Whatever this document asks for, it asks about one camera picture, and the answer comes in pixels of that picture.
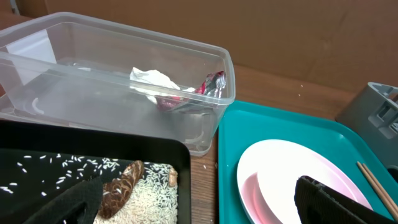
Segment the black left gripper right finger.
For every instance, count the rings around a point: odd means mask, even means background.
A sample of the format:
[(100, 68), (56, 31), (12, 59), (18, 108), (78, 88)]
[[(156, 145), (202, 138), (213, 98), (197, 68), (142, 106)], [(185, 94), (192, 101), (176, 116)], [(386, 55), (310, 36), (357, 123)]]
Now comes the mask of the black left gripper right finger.
[(397, 224), (307, 175), (296, 181), (294, 202), (302, 224)]

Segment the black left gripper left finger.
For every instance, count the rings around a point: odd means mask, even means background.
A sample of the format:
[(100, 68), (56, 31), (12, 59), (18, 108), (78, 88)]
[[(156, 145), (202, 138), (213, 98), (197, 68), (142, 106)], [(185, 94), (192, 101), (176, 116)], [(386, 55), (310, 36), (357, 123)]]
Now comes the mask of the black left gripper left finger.
[(23, 209), (19, 223), (93, 223), (103, 198), (103, 182), (94, 175), (58, 195)]

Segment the brown mushroom piece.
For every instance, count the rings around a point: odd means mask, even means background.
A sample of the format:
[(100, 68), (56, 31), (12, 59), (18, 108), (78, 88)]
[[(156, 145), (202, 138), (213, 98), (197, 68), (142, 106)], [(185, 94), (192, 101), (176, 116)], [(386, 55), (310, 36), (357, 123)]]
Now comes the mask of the brown mushroom piece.
[(136, 160), (131, 162), (117, 179), (103, 184), (103, 196), (98, 215), (104, 219), (115, 216), (130, 199), (134, 187), (143, 175), (144, 163)]

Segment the wooden chopstick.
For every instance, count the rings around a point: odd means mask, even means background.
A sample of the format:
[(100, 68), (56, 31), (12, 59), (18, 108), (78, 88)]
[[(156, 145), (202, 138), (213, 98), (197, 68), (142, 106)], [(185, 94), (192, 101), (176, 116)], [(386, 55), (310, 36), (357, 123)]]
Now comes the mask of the wooden chopstick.
[(385, 198), (385, 196), (383, 196), (382, 192), (377, 188), (377, 185), (375, 184), (375, 182), (372, 180), (372, 178), (370, 177), (370, 175), (366, 172), (366, 170), (364, 169), (364, 167), (362, 166), (362, 163), (360, 163), (359, 161), (356, 162), (356, 165), (358, 166), (358, 168), (360, 169), (360, 171), (362, 172), (362, 174), (364, 175), (364, 177), (366, 178), (366, 180), (369, 182), (369, 184), (371, 185), (371, 187), (373, 188), (373, 190), (375, 191), (375, 193), (378, 195), (378, 197), (381, 199), (381, 201), (383, 202), (384, 206), (387, 208), (387, 210), (389, 211), (389, 213), (391, 214), (391, 216), (393, 217), (393, 219), (397, 222), (397, 212), (390, 206), (390, 203), (387, 201), (387, 199)]
[(397, 205), (395, 204), (395, 202), (393, 201), (393, 199), (390, 197), (390, 195), (386, 192), (386, 190), (384, 189), (384, 187), (380, 184), (380, 182), (376, 179), (376, 177), (374, 176), (374, 174), (369, 170), (369, 168), (367, 167), (367, 165), (365, 163), (362, 163), (362, 166), (364, 167), (364, 169), (366, 170), (366, 172), (370, 175), (370, 177), (372, 178), (372, 180), (375, 182), (375, 184), (377, 185), (377, 188), (382, 192), (383, 196), (385, 196), (385, 198), (387, 199), (387, 201), (390, 203), (390, 206), (397, 212)]

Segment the white rice pile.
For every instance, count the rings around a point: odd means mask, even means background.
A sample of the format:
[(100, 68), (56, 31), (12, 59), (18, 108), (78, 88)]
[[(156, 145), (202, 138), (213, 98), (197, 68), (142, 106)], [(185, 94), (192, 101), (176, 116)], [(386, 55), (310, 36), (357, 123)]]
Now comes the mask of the white rice pile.
[(170, 164), (144, 163), (144, 175), (130, 199), (112, 218), (94, 219), (101, 223), (177, 223), (178, 172)]

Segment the white napkin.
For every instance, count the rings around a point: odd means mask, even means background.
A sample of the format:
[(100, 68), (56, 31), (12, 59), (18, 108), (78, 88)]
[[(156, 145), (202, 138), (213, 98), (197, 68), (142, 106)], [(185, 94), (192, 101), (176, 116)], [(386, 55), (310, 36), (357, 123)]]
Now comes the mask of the white napkin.
[[(164, 75), (158, 70), (147, 70), (143, 71), (136, 67), (133, 67), (130, 73), (130, 81), (136, 81), (145, 84), (151, 84), (155, 86), (166, 87), (174, 90), (181, 90), (189, 93), (195, 93), (196, 89), (194, 87), (188, 87), (186, 89), (180, 88), (175, 82), (173, 82), (167, 75)], [(180, 96), (170, 95), (168, 93), (148, 90), (145, 88), (138, 88), (134, 86), (130, 86), (130, 88), (144, 93), (148, 100), (150, 100), (155, 105), (160, 104), (179, 104), (179, 101), (182, 100)]]

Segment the red snack wrapper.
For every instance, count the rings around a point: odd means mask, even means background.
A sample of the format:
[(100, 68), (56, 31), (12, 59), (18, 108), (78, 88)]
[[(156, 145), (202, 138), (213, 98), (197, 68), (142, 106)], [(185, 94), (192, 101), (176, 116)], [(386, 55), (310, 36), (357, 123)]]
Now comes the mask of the red snack wrapper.
[[(226, 74), (224, 71), (210, 73), (200, 87), (194, 89), (199, 95), (221, 98), (223, 89), (226, 86)], [(199, 101), (181, 96), (155, 96), (157, 108), (165, 112), (188, 113), (200, 111), (204, 106), (211, 105), (205, 101)]]

